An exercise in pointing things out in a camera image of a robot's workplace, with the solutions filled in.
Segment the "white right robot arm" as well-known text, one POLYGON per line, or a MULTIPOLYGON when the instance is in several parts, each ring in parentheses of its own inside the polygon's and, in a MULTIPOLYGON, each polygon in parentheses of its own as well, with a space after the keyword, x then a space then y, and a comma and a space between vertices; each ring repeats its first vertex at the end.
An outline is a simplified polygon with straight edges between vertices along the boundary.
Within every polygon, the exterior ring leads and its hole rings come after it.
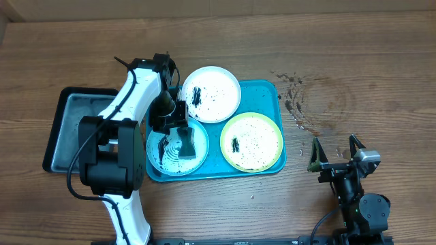
POLYGON ((391 237, 383 232, 388 229, 390 200, 380 194, 366 194, 361 180, 372 174, 381 163, 376 150, 366 148, 354 135, 349 137, 351 158, 346 163, 330 164, 320 141, 312 141, 311 160, 307 171, 318 172, 318 182, 327 182, 339 206, 323 216, 314 226, 308 244, 392 244, 391 237), (336 229, 331 236, 316 236, 322 223, 337 212, 342 213, 343 229, 336 229))

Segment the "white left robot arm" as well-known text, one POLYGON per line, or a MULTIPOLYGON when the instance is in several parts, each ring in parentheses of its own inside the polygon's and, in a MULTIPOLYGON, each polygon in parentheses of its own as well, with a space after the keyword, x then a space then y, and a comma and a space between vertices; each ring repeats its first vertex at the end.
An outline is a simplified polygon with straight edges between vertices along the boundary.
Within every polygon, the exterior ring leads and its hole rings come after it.
POLYGON ((77 199, 106 206, 116 233, 113 244, 148 244, 151 226, 139 194, 146 173, 140 125, 146 118, 153 131, 169 134, 172 128, 187 127, 188 109, 177 99, 178 88, 170 86, 180 73, 169 55, 135 58, 126 68, 125 84, 111 104, 79 122, 79 149, 70 165, 79 168, 81 183, 93 194, 78 194, 71 182, 67 187, 77 199))

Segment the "yellow-green plate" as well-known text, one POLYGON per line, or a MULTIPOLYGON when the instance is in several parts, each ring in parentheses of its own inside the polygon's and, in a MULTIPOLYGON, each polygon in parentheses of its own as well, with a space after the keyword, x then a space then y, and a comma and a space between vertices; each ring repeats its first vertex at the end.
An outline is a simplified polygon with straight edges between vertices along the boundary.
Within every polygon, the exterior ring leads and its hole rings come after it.
POLYGON ((246 173, 265 172, 279 160, 283 152, 283 136, 269 117, 245 112, 231 118, 220 135, 224 159, 246 173))

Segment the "light blue plate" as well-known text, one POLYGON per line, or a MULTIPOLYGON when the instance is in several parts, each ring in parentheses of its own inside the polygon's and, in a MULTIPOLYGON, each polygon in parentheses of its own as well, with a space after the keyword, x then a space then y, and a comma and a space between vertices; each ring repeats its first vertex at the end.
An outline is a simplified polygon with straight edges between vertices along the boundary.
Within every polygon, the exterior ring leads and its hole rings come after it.
POLYGON ((145 148, 149 163, 158 172, 167 176, 184 176, 193 173, 205 162, 209 150, 208 133, 197 120, 189 118, 188 123, 193 129, 194 157, 179 157, 183 143, 176 128, 172 128, 169 135, 150 130, 145 148))

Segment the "dark green sponge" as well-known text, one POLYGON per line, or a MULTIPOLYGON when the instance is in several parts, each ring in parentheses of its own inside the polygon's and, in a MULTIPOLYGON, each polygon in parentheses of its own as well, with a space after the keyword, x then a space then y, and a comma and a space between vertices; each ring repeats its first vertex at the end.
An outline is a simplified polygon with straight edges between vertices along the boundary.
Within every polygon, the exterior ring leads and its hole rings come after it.
POLYGON ((178 152, 180 159, 192 159, 196 157, 196 150, 193 142, 194 132, 191 127, 179 127, 178 136, 181 140, 181 147, 178 152))

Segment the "white plate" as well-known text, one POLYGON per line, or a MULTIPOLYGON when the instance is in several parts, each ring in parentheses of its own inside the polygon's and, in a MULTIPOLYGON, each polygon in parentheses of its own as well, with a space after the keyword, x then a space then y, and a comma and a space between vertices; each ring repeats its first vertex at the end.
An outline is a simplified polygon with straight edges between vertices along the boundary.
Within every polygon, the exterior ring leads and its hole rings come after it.
POLYGON ((206 66, 188 75, 178 99, 187 103, 188 113, 194 119, 202 123, 220 123, 238 109, 241 88, 228 70, 206 66))

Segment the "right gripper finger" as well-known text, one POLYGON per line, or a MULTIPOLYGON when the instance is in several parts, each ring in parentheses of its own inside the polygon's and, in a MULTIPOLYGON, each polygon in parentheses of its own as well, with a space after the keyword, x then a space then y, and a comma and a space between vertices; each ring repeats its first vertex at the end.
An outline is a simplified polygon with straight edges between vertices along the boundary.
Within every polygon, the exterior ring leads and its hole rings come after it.
POLYGON ((352 159, 361 159, 362 150, 366 147, 362 144, 362 142, 354 135, 351 134, 349 137, 349 149, 350 149, 350 157, 352 159))
POLYGON ((313 138, 312 151, 309 164, 307 166, 308 172, 321 172, 329 165, 325 152, 317 137, 313 138))

